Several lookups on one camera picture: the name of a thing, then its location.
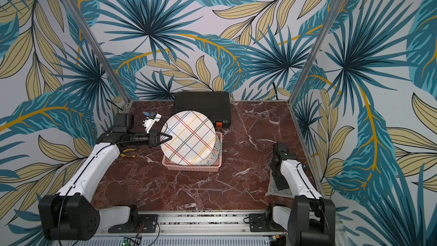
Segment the white plate coloured plaid lines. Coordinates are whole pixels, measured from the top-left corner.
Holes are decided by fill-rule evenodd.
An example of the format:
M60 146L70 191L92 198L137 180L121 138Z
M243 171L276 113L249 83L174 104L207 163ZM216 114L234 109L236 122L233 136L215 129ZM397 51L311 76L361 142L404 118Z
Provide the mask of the white plate coloured plaid lines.
M195 166L205 159L216 141L216 130L211 120L192 110L172 115L161 132L173 137L160 146L164 156L171 162L184 166Z

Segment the white plate colourful squiggle pattern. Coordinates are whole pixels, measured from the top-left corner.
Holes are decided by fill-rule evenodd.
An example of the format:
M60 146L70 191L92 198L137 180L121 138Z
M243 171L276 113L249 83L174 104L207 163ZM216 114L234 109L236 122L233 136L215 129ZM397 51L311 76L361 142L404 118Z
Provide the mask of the white plate colourful squiggle pattern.
M212 166L216 162L216 160L218 159L218 157L220 155L220 150L221 150L220 136L219 136L219 133L216 133L216 141L215 141L213 150L205 159L203 159L202 161L200 161L196 165Z

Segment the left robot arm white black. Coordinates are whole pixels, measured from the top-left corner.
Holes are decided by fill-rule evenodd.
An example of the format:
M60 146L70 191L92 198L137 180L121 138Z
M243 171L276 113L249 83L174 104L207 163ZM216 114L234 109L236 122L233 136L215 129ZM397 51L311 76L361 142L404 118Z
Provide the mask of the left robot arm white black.
M135 132L134 116L116 114L114 124L96 141L84 164L55 194L45 195L38 204L44 237L51 241L86 241L97 232L128 233L143 231L135 205L98 210L91 204L96 189L110 165L129 146L154 148L172 139L152 127L162 116L145 112L143 132Z

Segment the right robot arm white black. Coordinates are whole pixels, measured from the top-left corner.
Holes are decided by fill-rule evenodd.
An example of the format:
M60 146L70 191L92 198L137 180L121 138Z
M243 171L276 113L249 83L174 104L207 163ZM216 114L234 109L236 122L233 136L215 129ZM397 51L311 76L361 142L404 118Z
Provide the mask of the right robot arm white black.
M275 205L271 219L286 231L288 246L334 246L336 207L311 184L296 155L282 142L273 146L270 164L276 185L290 189L294 198L291 208Z

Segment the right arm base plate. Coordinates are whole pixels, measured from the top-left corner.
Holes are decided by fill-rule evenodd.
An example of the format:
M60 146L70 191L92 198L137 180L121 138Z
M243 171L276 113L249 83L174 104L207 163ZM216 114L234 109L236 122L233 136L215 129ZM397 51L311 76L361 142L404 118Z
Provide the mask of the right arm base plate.
M270 216L263 214L249 215L250 232L283 232L284 228L273 222Z

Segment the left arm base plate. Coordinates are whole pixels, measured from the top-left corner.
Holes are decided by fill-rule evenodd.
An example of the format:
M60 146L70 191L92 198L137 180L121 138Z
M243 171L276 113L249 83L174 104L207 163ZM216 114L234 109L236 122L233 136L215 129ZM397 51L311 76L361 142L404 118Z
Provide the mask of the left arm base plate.
M139 214L129 219L127 223L109 228L109 233L154 233L157 229L157 214Z

